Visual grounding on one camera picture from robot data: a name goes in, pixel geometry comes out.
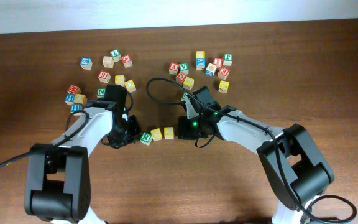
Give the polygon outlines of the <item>green letter R block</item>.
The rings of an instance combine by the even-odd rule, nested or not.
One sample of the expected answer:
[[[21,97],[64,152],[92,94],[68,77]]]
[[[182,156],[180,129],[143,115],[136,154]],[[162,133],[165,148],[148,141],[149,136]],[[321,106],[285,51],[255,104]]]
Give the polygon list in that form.
[[[149,146],[152,142],[152,135],[149,133],[143,132],[140,136],[140,142],[142,144]]]

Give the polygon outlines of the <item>yellow letter S block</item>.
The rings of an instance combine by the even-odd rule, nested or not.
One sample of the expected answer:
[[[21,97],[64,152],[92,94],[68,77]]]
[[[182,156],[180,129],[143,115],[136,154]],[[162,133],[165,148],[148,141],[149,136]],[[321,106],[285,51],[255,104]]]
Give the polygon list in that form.
[[[150,131],[153,141],[162,140],[162,132],[160,128],[156,128]]]

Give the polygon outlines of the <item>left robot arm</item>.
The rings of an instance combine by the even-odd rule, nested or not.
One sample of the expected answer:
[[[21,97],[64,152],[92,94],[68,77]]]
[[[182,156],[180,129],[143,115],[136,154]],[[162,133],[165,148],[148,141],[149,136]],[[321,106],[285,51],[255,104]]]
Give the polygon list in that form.
[[[135,142],[140,127],[125,106],[129,95],[123,86],[107,85],[104,96],[87,102],[59,138],[31,147],[26,214],[51,223],[104,223],[90,207],[89,156],[103,138],[113,149]]]

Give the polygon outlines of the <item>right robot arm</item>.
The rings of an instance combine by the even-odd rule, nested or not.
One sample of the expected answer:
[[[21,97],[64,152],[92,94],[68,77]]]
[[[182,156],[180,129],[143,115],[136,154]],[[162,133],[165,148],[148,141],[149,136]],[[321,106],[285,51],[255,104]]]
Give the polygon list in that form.
[[[222,108],[205,86],[184,92],[182,105],[187,114],[178,119],[180,139],[219,138],[258,155],[279,200],[272,223],[324,222],[313,216],[312,206],[325,198],[334,172],[303,126],[269,126],[234,107]]]

